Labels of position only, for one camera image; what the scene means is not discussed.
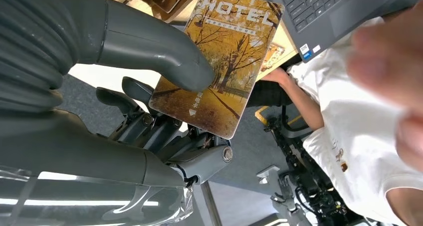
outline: blurry finger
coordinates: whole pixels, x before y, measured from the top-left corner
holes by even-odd
[[[359,28],[352,44],[361,54],[393,56],[402,52],[423,50],[423,2],[391,22]]]
[[[408,117],[400,122],[397,132],[397,152],[409,166],[423,172],[423,119]]]
[[[356,54],[348,74],[359,85],[398,104],[423,113],[423,56],[378,58]]]

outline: robotic hand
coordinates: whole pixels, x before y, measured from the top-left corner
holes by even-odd
[[[186,35],[113,0],[0,0],[0,9],[0,165],[134,183],[160,172],[170,185],[183,184],[149,151],[93,135],[54,107],[76,63],[151,69],[204,90],[213,71]]]
[[[109,137],[91,134],[78,116],[55,109],[62,102],[56,89],[77,63],[150,69],[191,91],[202,91],[213,80],[209,63],[185,34],[113,0],[0,0],[0,180],[25,182],[5,223],[0,215],[0,225],[25,225],[17,223],[18,216],[42,172],[135,186],[127,205],[89,224],[151,225],[174,217],[186,195],[186,179],[202,183],[230,161],[222,157],[228,142],[197,133],[167,143],[169,132],[180,125],[157,112],[140,111],[127,95],[146,102],[149,94],[140,96],[138,90],[151,89],[133,79],[123,81],[127,95],[97,90],[97,98],[118,106],[125,121]],[[187,152],[207,144],[216,147]],[[198,163],[207,170],[200,172]],[[0,184],[0,193],[7,193]],[[161,211],[134,207],[154,197],[168,201],[159,205]]]

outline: person's arm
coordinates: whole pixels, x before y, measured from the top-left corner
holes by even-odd
[[[286,94],[288,94],[289,98],[291,98],[307,125],[313,131],[324,126],[320,106],[314,102],[297,84],[295,84],[285,71],[281,68],[277,68],[265,76],[263,80],[279,83]]]
[[[423,191],[399,188],[388,191],[388,202],[404,223],[409,226],[423,225]]]

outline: black metal frame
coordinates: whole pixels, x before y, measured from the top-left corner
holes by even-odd
[[[285,113],[286,109],[283,107],[282,115],[270,119],[265,129],[266,132],[273,134],[288,164],[288,172],[281,174],[279,178],[282,180],[289,176],[297,187],[295,193],[298,200],[300,201],[298,195],[301,192],[310,207],[304,202],[301,202],[302,206],[316,215],[320,226],[346,226],[363,220],[362,216],[348,209],[333,188],[329,177],[303,148],[302,138],[311,134],[311,130],[308,127],[292,129],[287,124]],[[294,154],[291,145],[300,153],[301,159]]]

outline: person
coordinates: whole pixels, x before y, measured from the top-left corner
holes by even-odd
[[[281,68],[263,79],[279,84],[276,105],[289,96],[314,130],[304,148],[347,206],[400,226],[423,225],[422,16],[423,2],[295,66],[301,74],[293,67],[295,79]]]

